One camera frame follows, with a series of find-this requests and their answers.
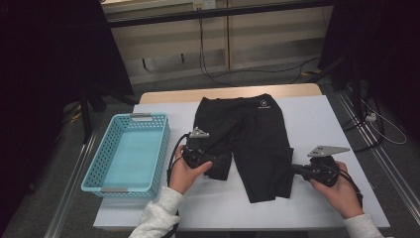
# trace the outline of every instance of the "white table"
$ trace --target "white table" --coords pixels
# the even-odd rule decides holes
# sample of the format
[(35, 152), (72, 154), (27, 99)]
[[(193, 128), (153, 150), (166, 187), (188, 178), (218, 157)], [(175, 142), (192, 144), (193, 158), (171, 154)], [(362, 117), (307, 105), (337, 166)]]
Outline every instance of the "white table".
[[(307, 153), (318, 145), (350, 147), (325, 96), (276, 98), (283, 111), (293, 163), (309, 164)], [(164, 169), (178, 138), (192, 130), (199, 102), (140, 104), (134, 112), (165, 112), (170, 137)], [(349, 173), (364, 195), (364, 211), (374, 224), (389, 223), (352, 151), (333, 156), (347, 164)], [(161, 185), (166, 185), (162, 172)], [(138, 198), (104, 198), (94, 227), (106, 230), (134, 229), (140, 222), (146, 202)], [(343, 219), (301, 176), (295, 176), (291, 197), (249, 203), (235, 163), (227, 181), (208, 177), (197, 179), (179, 208), (179, 230), (311, 230), (342, 227)]]

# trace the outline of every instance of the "blue plastic basket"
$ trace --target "blue plastic basket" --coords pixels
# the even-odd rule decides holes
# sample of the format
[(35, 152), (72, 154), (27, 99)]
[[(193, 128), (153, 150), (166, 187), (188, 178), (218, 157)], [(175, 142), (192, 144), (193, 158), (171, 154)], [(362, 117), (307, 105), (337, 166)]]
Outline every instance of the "blue plastic basket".
[(155, 198), (169, 131), (164, 113), (115, 115), (81, 189), (99, 197)]

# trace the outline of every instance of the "basket handle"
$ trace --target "basket handle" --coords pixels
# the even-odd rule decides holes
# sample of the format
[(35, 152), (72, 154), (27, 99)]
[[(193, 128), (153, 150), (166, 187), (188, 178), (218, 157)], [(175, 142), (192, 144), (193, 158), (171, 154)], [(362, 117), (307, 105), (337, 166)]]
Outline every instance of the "basket handle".
[(129, 193), (127, 187), (101, 187), (101, 192), (106, 193)]
[(132, 121), (153, 121), (152, 113), (131, 113)]

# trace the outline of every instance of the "person's right hand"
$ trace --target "person's right hand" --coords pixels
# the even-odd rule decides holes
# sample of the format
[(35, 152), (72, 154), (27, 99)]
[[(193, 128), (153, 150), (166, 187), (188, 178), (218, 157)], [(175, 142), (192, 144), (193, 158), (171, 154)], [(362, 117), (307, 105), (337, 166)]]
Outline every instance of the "person's right hand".
[[(336, 162), (340, 170), (347, 171), (346, 164)], [(343, 218), (348, 219), (358, 215), (364, 214), (358, 197), (356, 196), (353, 186), (343, 177), (339, 176), (336, 184), (332, 187), (318, 182), (314, 179), (311, 181), (312, 186), (321, 192), (330, 202), (330, 204), (342, 215)]]

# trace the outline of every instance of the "wall outlet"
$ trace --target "wall outlet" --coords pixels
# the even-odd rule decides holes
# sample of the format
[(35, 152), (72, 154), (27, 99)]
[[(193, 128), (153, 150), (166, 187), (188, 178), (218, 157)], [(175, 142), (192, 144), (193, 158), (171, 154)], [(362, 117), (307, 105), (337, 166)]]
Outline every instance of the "wall outlet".
[(204, 9), (216, 9), (216, 0), (204, 0), (203, 1)]

